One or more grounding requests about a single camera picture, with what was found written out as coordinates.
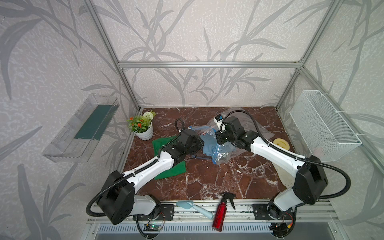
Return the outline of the clear vacuum bag blue zip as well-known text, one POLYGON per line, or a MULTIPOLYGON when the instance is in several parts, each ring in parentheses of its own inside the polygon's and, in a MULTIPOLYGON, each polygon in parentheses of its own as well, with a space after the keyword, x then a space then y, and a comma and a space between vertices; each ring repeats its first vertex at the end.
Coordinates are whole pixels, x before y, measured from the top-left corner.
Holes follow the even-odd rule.
POLYGON ((199 134, 201 140, 204 142, 202 156, 198 156, 198 158, 211 160, 213 164, 220 165, 246 152, 245 149, 238 148, 230 140, 226 139, 228 132, 225 130, 226 125, 222 124, 226 116, 229 116, 229 118, 237 118, 246 132, 253 131, 256 133, 260 130, 265 139, 270 140, 274 137, 274 134, 269 132, 260 123, 257 123, 257 127, 255 127, 255 122, 251 120, 250 114, 249 111, 243 108, 229 108, 216 114, 205 125, 189 126, 189 129, 199 134))

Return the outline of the green tank top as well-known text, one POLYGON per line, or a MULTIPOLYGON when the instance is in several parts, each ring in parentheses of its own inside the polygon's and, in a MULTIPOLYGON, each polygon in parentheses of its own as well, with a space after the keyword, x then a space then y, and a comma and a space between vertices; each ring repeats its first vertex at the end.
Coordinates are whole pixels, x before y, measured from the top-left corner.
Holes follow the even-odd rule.
MULTIPOLYGON (((157 156, 162 146, 165 146, 166 144, 170 143, 175 138, 176 136, 171 136, 171 137, 159 138, 159 139, 153 140, 152 144, 153 144, 155 156, 157 156)), ((171 178, 187 172, 186 162, 182 161, 181 163, 178 163, 176 164, 176 166, 174 166, 174 161, 171 160, 169 156, 166 156, 164 160, 160 159, 160 163, 158 167, 160 170, 163 170, 163 172, 159 173, 154 178, 155 180, 171 178)))

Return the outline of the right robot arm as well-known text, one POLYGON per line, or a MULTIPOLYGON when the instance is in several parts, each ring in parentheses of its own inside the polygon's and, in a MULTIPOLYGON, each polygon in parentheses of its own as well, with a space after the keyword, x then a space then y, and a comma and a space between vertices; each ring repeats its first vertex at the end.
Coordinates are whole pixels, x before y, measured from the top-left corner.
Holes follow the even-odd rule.
POLYGON ((272 218, 278 219, 283 213, 300 204, 313 205, 317 202, 328 185, 319 159, 312 156, 311 163, 300 161, 301 155, 290 153, 265 141, 262 135, 255 131, 246 131, 236 117, 225 119, 222 115, 217 115, 214 122, 219 128, 216 132, 219 145, 230 143, 234 147, 259 155, 280 166, 295 178, 292 187, 276 194, 268 203, 268 214, 272 218))

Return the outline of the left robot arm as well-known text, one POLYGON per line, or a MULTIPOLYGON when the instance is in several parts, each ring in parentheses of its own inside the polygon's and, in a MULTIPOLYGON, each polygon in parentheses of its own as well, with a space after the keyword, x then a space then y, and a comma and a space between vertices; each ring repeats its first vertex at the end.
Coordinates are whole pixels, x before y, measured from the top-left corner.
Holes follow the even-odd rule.
POLYGON ((161 213, 160 201, 152 195, 139 196, 138 191, 161 173, 185 161, 186 156, 196 154, 203 146, 199 134, 191 129, 182 130, 151 160, 124 173, 110 173, 101 191, 88 203, 86 213, 93 217, 107 217, 114 225, 130 216, 157 218, 161 213))

